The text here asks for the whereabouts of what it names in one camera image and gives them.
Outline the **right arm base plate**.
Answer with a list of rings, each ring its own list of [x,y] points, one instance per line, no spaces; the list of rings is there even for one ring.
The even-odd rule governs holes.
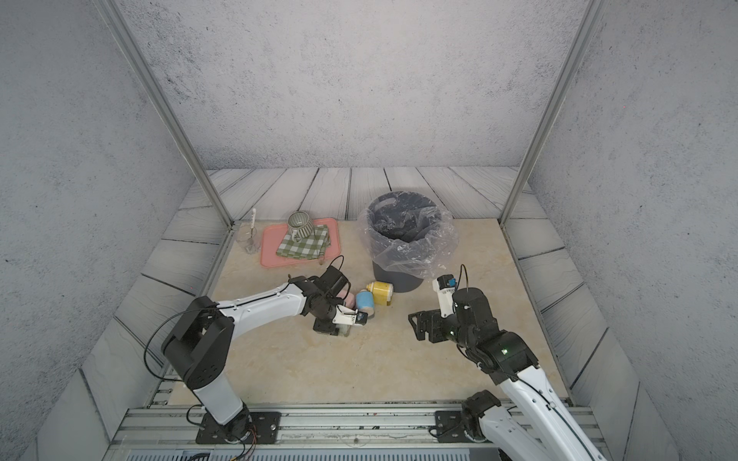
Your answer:
[[[440,410],[434,413],[434,425],[428,433],[442,444],[475,442],[479,424],[467,411]]]

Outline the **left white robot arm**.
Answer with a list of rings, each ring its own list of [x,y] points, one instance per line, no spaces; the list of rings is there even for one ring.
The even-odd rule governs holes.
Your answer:
[[[257,424],[225,372],[232,342],[247,332],[296,316],[311,315],[313,330],[321,334],[336,335],[342,327],[363,326],[367,315],[345,305],[350,287],[341,268],[330,265],[320,276],[290,278],[251,297],[221,302],[207,296],[196,298],[155,329],[152,340],[167,324],[175,323],[163,338],[161,353],[205,408],[200,424],[203,443],[255,443],[258,439]]]

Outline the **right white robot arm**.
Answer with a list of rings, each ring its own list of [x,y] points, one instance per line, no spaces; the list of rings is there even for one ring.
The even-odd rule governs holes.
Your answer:
[[[553,390],[538,358],[525,340],[500,328],[484,292],[462,286],[451,274],[432,284],[435,310],[409,315],[419,341],[451,341],[461,355],[489,376],[530,422],[530,435],[489,391],[480,391],[461,407],[459,429],[472,442],[494,444],[503,460],[602,460]]]

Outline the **green white pencil sharpener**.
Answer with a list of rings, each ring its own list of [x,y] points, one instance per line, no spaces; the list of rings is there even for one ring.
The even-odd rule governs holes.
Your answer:
[[[351,325],[335,324],[336,336],[347,337],[350,334]]]

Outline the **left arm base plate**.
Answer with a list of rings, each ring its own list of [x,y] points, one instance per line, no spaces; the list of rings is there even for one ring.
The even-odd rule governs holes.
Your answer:
[[[273,445],[277,442],[282,414],[280,412],[251,412],[239,414],[231,422],[221,425],[209,412],[200,423],[195,437],[197,445]]]

